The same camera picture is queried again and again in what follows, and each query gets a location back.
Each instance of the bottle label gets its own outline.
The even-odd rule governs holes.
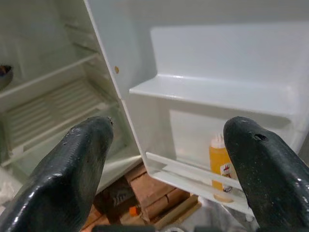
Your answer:
[[[232,163],[226,163],[220,167],[220,173],[222,176],[231,178],[232,177],[231,172],[232,172]],[[233,189],[231,186],[225,185],[223,183],[222,183],[222,187],[223,187],[224,192],[230,192]]]

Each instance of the plastic bottle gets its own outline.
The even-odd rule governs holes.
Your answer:
[[[209,147],[209,157],[211,162],[211,171],[213,173],[230,177],[232,175],[232,162],[228,156],[227,150],[224,145],[224,139],[221,134],[217,134],[214,139],[211,140],[211,145]],[[232,187],[222,184],[218,181],[212,180],[212,186],[218,190],[224,192],[231,192]],[[214,195],[215,199],[221,202],[232,202],[232,199]]]

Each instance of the orange bottle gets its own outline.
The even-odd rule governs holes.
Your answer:
[[[211,162],[211,171],[213,173],[223,175],[231,178],[232,174],[232,162],[228,156],[227,150],[224,145],[224,139],[221,134],[217,134],[214,139],[211,140],[209,147],[209,157]],[[222,184],[218,181],[212,180],[212,186],[218,190],[224,192],[231,192],[232,187]],[[214,195],[215,199],[221,202],[232,202],[232,199]]]

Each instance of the refrigerator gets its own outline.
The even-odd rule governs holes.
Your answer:
[[[0,92],[1,166],[21,183],[68,128],[109,115],[98,190],[142,159],[151,177],[253,215],[239,181],[211,172],[211,139],[246,116],[299,153],[309,131],[306,0],[11,0],[1,11],[0,58],[14,67]]]

